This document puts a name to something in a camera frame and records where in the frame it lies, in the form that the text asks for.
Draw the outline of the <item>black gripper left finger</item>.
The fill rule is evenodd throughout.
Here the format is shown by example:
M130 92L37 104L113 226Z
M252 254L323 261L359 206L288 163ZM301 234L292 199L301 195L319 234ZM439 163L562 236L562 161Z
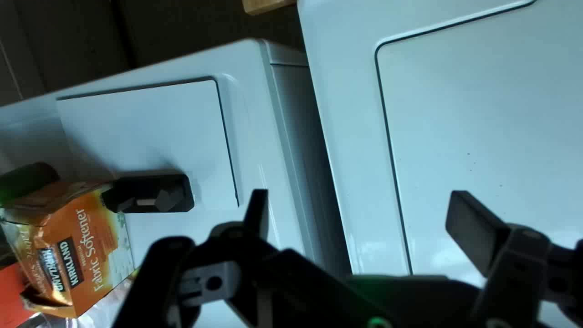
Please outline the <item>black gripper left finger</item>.
M254 190L241 221L212 230L212 256L219 261L257 261L268 248L268 192Z

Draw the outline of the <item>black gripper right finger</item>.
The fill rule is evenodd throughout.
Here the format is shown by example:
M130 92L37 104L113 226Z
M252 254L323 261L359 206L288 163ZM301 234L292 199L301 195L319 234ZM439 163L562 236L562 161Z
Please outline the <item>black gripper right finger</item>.
M551 245L543 234L532 228L505 223L465 190L450 194L445 228L483 277L490 274L510 237L523 237L531 247Z

